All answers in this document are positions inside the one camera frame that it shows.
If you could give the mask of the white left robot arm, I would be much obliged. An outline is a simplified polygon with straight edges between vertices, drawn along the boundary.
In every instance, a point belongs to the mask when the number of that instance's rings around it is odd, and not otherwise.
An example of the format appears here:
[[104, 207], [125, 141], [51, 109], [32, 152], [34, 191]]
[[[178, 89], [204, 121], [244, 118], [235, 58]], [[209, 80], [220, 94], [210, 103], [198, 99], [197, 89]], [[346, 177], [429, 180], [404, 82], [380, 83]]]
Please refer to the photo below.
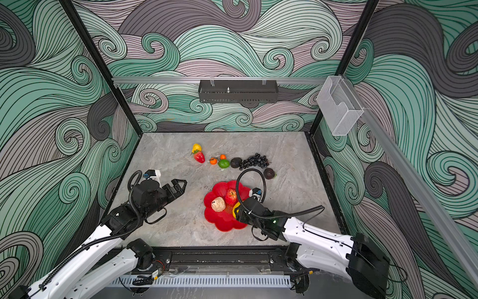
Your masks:
[[30, 286], [20, 285], [10, 299], [72, 299], [89, 298], [114, 279], [134, 269], [149, 270], [156, 259], [153, 249], [142, 239], [129, 243], [114, 259], [98, 269], [94, 266], [112, 249], [129, 237], [155, 213], [180, 198], [186, 191], [187, 181], [173, 179], [162, 185], [161, 173], [149, 169], [138, 170], [128, 181], [128, 199], [107, 214], [87, 238], [69, 256], [45, 277]]

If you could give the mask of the beige fake garlic bulb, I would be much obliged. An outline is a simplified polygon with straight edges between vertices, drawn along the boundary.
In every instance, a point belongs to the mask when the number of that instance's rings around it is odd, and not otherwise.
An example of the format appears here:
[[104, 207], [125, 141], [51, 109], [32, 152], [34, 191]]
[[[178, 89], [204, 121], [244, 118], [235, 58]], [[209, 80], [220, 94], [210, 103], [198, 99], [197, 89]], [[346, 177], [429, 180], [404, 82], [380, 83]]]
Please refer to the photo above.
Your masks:
[[217, 197], [211, 202], [210, 207], [214, 212], [220, 213], [226, 209], [227, 205], [222, 197]]

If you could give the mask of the red fake apple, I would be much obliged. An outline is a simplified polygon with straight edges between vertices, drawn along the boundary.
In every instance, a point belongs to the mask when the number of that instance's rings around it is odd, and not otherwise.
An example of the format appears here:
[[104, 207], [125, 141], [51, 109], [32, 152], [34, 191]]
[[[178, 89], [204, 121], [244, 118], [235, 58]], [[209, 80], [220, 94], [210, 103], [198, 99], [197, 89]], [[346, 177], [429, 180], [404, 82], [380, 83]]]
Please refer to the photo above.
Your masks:
[[237, 192], [234, 189], [228, 189], [225, 195], [225, 203], [228, 206], [234, 206], [237, 203]]

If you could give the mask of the yellow fake lemon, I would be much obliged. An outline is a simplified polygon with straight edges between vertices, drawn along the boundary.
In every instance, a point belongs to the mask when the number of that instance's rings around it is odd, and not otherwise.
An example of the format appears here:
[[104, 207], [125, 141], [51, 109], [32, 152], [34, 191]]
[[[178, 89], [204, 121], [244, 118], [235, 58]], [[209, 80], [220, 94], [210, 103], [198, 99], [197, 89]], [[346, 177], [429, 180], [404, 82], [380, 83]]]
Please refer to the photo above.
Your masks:
[[234, 219], [236, 219], [236, 220], [240, 216], [240, 207], [241, 207], [241, 203], [237, 202], [232, 209], [232, 215], [233, 215]]

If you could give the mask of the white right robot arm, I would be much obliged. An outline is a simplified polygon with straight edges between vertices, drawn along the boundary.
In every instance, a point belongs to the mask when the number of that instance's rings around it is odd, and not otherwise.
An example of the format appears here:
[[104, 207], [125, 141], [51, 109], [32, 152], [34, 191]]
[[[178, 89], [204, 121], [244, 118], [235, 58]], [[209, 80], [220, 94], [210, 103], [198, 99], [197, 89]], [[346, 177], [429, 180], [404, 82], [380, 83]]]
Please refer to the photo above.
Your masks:
[[260, 229], [267, 238], [287, 242], [291, 268], [324, 270], [351, 280], [374, 299], [386, 297], [390, 259], [366, 235], [336, 234], [300, 221], [297, 214], [270, 211], [263, 205], [258, 188], [250, 191], [248, 199], [239, 199], [232, 214], [237, 221]]

